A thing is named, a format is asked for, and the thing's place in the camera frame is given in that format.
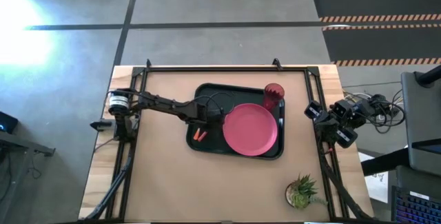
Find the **wire bundle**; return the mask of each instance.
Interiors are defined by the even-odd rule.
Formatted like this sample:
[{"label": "wire bundle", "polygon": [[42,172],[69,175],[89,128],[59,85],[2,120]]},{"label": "wire bundle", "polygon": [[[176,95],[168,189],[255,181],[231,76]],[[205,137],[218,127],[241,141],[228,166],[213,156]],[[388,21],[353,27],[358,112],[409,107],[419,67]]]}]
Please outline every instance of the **wire bundle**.
[{"label": "wire bundle", "polygon": [[[363,116],[364,118],[366,118],[366,120],[368,120],[368,122],[370,124],[374,125],[374,127],[375,127],[375,129],[376,129],[376,131],[378,133],[386,134],[391,129],[391,127],[400,125],[406,119],[406,114],[405,114],[404,109],[401,106],[399,106],[400,104],[402,104],[402,96],[400,96],[400,97],[398,97],[396,99],[396,97],[398,96],[398,94],[401,91],[402,90],[399,90],[398,92],[395,93],[395,95],[392,98],[392,102],[389,102],[389,101],[378,101],[378,102],[373,103],[372,107],[375,107],[375,108],[378,107],[378,108],[380,108],[380,110],[382,110],[383,117],[384,117],[384,121],[383,122],[377,122],[375,119],[372,119],[370,116],[364,116],[363,114],[360,114],[360,113],[357,113],[357,114],[359,114],[360,116]],[[345,91],[345,94],[347,94],[345,99],[348,99],[350,101],[354,101],[355,97],[357,97],[359,99],[365,99],[364,97],[361,97],[361,96],[365,96],[368,99],[371,98],[371,95],[365,94],[365,93],[350,93],[350,92],[346,92]],[[383,107],[384,104],[387,104],[389,106],[389,108],[390,108],[389,112],[392,112],[392,113],[393,113],[393,109],[397,108],[402,113],[402,118],[400,120],[394,120],[396,115],[389,116],[388,114],[386,114],[387,111]],[[380,130],[381,127],[387,127],[387,129],[382,131],[382,130]]]}]

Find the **sunlight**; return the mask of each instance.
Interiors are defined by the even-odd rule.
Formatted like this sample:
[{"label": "sunlight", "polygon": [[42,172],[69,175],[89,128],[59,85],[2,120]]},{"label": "sunlight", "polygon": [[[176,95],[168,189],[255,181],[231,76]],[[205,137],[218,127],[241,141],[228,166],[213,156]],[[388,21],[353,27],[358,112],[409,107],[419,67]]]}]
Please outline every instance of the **sunlight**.
[{"label": "sunlight", "polygon": [[44,64],[52,48],[50,32],[25,31],[40,24],[41,18],[31,0],[0,0],[0,65]]}]

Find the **tabletop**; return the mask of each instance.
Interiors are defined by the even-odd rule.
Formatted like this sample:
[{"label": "tabletop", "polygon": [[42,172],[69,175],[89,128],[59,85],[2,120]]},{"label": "tabletop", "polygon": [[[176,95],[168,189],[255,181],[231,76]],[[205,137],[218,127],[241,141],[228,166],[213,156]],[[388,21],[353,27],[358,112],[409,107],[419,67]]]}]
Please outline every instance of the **tabletop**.
[{"label": "tabletop", "polygon": [[[318,66],[320,70],[322,89],[327,105],[341,100],[343,98],[343,93],[336,66],[313,66]],[[134,66],[116,66],[112,75],[110,90],[115,88],[127,88],[130,85],[133,67]],[[179,80],[182,79],[182,74],[180,73],[163,74],[161,72],[155,72],[152,76],[149,76],[147,80],[147,90],[149,90],[153,94],[160,94],[163,97],[175,98],[177,101],[187,101],[192,97],[192,94],[194,94],[195,86],[193,85],[200,85],[201,83],[208,81],[212,83],[224,83],[234,85],[239,84],[255,88],[263,88],[263,86],[265,86],[265,83],[272,81],[282,83],[286,81],[285,85],[289,84],[290,87],[293,87],[293,83],[289,82],[295,81],[297,80],[297,78],[298,75],[295,74],[289,76],[283,75],[282,77],[277,74],[253,75],[249,73],[235,72],[233,74],[225,75],[213,72],[206,72],[203,74],[198,73],[197,75],[186,74],[185,80]],[[294,89],[292,92],[301,91],[305,90],[301,86],[298,86],[298,88]],[[289,91],[287,91],[287,96],[285,97],[285,100],[288,102],[291,101],[292,104],[290,105],[291,108],[287,108],[287,116],[291,117],[290,120],[286,120],[286,125],[288,125],[288,122],[293,123],[294,120],[304,119],[300,117],[299,113],[302,114],[302,111],[305,109],[307,102],[298,102],[297,98],[298,96],[290,95]],[[292,158],[296,157],[297,159],[301,158],[304,161],[310,161],[312,156],[317,156],[316,151],[314,155],[314,152],[312,150],[311,152],[307,151],[308,147],[302,147],[302,150],[304,152],[297,152],[298,149],[294,149],[297,147],[294,147],[293,145],[288,145],[284,151],[284,154],[288,155],[282,155],[281,158],[275,160],[272,163],[244,158],[230,159],[228,156],[196,152],[190,150],[187,147],[187,144],[167,144],[166,142],[158,141],[164,139],[164,136],[168,137],[166,139],[167,141],[175,139],[179,140],[179,136],[182,136],[182,133],[185,131],[185,126],[183,125],[183,123],[180,123],[179,120],[176,121],[177,118],[175,116],[169,116],[166,114],[153,112],[151,110],[147,111],[148,114],[143,114],[140,121],[140,127],[145,126],[145,128],[140,130],[138,140],[146,142],[139,142],[139,145],[137,145],[136,148],[136,153],[142,153],[142,156],[135,156],[132,182],[130,184],[129,201],[127,203],[127,221],[327,220],[327,214],[321,214],[326,212],[320,209],[320,207],[311,207],[306,212],[296,212],[293,214],[292,209],[288,207],[288,204],[286,204],[286,202],[283,203],[284,205],[281,205],[282,203],[279,203],[278,200],[272,202],[273,199],[271,199],[271,197],[275,194],[278,194],[276,190],[274,190],[273,192],[271,190],[263,190],[271,187],[280,188],[283,183],[287,185],[286,182],[289,182],[289,180],[292,179],[292,175],[287,175],[287,172],[291,169],[288,165],[292,163],[298,163]],[[112,116],[110,116],[107,112],[107,106],[104,109],[103,117],[108,119],[112,118]],[[163,124],[157,124],[158,119],[162,119],[163,124],[169,123],[169,125],[176,125],[176,127],[173,128],[173,132],[168,132],[168,130],[162,128],[164,126]],[[288,128],[288,130],[285,131],[285,140],[288,136],[304,136],[311,134],[313,132],[312,125],[310,124],[310,121],[308,123],[309,125],[304,124],[304,126],[308,126],[308,128],[297,130]],[[96,145],[100,145],[106,140],[112,138],[112,135],[112,132],[101,132],[98,135]],[[171,145],[173,145],[173,147],[175,148],[170,152]],[[111,142],[106,146],[101,147],[100,150],[94,154],[86,189],[83,196],[83,202],[81,204],[81,210],[79,214],[80,217],[87,216],[107,192],[112,180],[117,147],[117,142]],[[336,151],[344,186],[347,188],[350,195],[352,195],[355,202],[359,204],[359,206],[366,213],[372,216],[373,211],[371,208],[369,195],[367,193],[365,178],[362,173],[356,145],[353,144],[347,149],[342,149],[341,147],[336,146]],[[200,173],[197,172],[197,170],[191,170],[186,173],[181,173],[181,171],[184,170],[183,168],[186,169],[189,166],[201,167],[202,170],[205,170],[209,173]],[[296,173],[297,176],[297,173],[308,173],[310,171],[314,171],[315,168],[318,166],[318,163],[311,162],[308,163],[306,169],[305,166],[303,166],[303,170],[292,170]],[[258,193],[259,197],[263,197],[264,199],[266,199],[266,205],[260,206],[256,204],[251,204],[251,206],[249,207],[241,207],[243,205],[246,205],[246,203],[249,203],[249,197],[251,193],[244,192],[243,188],[237,186],[237,182],[225,182],[225,179],[218,178],[217,176],[219,174],[237,178],[240,182],[244,184],[252,183],[255,189],[260,190],[260,192]],[[258,175],[272,176],[277,180],[261,180],[258,181],[258,183],[255,183],[255,179]],[[175,179],[189,182],[173,183]],[[317,182],[321,181],[320,175],[317,174],[315,179],[317,180]],[[210,190],[210,187],[212,186],[218,187],[218,190],[216,190],[215,192]],[[227,190],[232,188],[234,188],[235,190],[240,190],[241,193],[229,194],[228,192],[226,192]],[[338,206],[338,200],[336,200],[337,196],[335,188],[333,188],[332,193],[335,199],[334,205],[336,206],[336,214],[337,216],[340,216],[341,211]],[[223,206],[226,204],[225,201],[228,201],[228,197],[232,198],[232,200],[228,203],[228,206],[230,206],[231,208],[227,211],[223,211]],[[116,201],[119,202],[120,198],[121,194],[119,192],[116,195]],[[169,210],[167,208],[169,206],[173,206],[173,210]],[[115,210],[118,210],[119,204],[116,204],[114,208]],[[311,216],[312,213],[315,214],[315,217],[313,217],[312,219],[306,217]],[[232,218],[223,218],[224,216],[232,216]]]}]

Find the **hazard stripe mat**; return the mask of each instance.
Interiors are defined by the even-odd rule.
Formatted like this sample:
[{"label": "hazard stripe mat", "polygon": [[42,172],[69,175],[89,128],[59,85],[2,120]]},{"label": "hazard stripe mat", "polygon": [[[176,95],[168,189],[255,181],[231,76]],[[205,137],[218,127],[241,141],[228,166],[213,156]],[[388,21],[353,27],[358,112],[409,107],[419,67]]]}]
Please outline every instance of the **hazard stripe mat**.
[{"label": "hazard stripe mat", "polygon": [[329,58],[337,66],[441,63],[441,25],[322,28]]},{"label": "hazard stripe mat", "polygon": [[314,0],[323,22],[441,20],[441,0]]}]

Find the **white paper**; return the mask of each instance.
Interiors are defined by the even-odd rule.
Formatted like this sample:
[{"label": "white paper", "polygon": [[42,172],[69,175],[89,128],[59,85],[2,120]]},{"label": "white paper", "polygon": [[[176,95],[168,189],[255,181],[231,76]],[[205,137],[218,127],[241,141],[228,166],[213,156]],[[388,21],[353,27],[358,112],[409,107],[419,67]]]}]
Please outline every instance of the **white paper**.
[{"label": "white paper", "polygon": [[[373,159],[372,156],[363,154],[361,152],[358,153],[358,156],[360,157],[360,160],[362,162]],[[383,203],[387,203],[387,196],[389,195],[387,191],[388,172],[366,176],[365,181],[369,197],[378,201],[382,201]]]}]

